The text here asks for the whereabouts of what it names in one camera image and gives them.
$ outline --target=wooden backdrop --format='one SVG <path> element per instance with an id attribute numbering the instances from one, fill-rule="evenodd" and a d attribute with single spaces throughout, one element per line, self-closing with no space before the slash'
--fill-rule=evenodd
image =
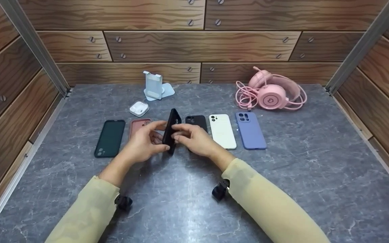
<path id="1" fill-rule="evenodd" d="M 387 0 L 19 0 L 71 86 L 247 82 L 254 65 L 325 85 Z"/>
<path id="2" fill-rule="evenodd" d="M 0 8 L 0 197 L 61 98 Z"/>
<path id="3" fill-rule="evenodd" d="M 389 29 L 335 97 L 389 166 Z"/>

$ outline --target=phone case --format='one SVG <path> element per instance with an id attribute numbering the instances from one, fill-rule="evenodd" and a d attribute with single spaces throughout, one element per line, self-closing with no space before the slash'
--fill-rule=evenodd
<path id="1" fill-rule="evenodd" d="M 132 120 L 130 123 L 130 135 L 128 137 L 131 138 L 131 136 L 133 136 L 136 131 L 148 123 L 151 123 L 151 119 L 149 118 Z"/>
<path id="2" fill-rule="evenodd" d="M 213 140 L 225 149 L 236 149 L 235 136 L 226 114 L 213 114 L 209 117 Z"/>
<path id="3" fill-rule="evenodd" d="M 185 118 L 185 123 L 198 125 L 208 132 L 207 120 L 203 115 L 189 115 Z"/>
<path id="4" fill-rule="evenodd" d="M 242 144 L 247 150 L 266 149 L 264 135 L 259 126 L 256 114 L 253 112 L 235 113 L 236 123 L 238 123 L 239 134 L 241 134 Z"/>
<path id="5" fill-rule="evenodd" d="M 172 108 L 170 110 L 170 115 L 168 119 L 168 123 L 166 125 L 165 133 L 163 135 L 163 144 L 169 145 L 170 149 L 168 150 L 168 153 L 170 155 L 173 155 L 173 152 L 175 151 L 175 140 L 172 139 L 171 135 L 176 132 L 172 129 L 172 125 L 181 123 L 181 117 L 179 116 L 178 112 L 175 108 Z"/>
<path id="6" fill-rule="evenodd" d="M 107 120 L 100 133 L 99 141 L 97 142 L 96 150 L 94 151 L 94 157 L 115 157 L 121 146 L 124 127 L 124 120 Z"/>

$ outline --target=metal corner post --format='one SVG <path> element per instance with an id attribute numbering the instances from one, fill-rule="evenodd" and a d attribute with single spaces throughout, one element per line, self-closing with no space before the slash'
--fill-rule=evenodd
<path id="1" fill-rule="evenodd" d="M 9 17 L 25 43 L 31 49 L 34 56 L 42 65 L 45 72 L 49 75 L 59 93 L 66 97 L 70 87 L 49 54 L 49 51 L 45 48 L 45 45 L 38 36 L 19 2 L 17 0 L 0 0 L 0 6 Z"/>
<path id="2" fill-rule="evenodd" d="M 364 56 L 372 49 L 379 38 L 389 28 L 389 1 L 385 4 L 382 11 L 363 34 L 358 43 L 354 46 L 349 55 L 334 73 L 326 85 L 326 90 L 331 95 L 337 92 L 338 88 L 347 80 Z"/>

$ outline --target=pink phone case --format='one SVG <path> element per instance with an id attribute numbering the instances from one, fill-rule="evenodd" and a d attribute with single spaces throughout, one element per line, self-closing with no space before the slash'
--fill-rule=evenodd
<path id="1" fill-rule="evenodd" d="M 148 123 L 151 123 L 151 119 L 149 118 L 132 120 L 130 123 L 129 139 L 131 138 L 131 136 L 134 135 L 136 131 L 138 131 L 141 127 L 147 125 Z"/>

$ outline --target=dark green phone case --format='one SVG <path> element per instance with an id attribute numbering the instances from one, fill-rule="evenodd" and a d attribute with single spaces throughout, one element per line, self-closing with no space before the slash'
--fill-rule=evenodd
<path id="1" fill-rule="evenodd" d="M 124 120 L 107 120 L 103 125 L 102 132 L 97 142 L 94 157 L 115 157 L 121 146 L 122 134 L 124 133 Z"/>

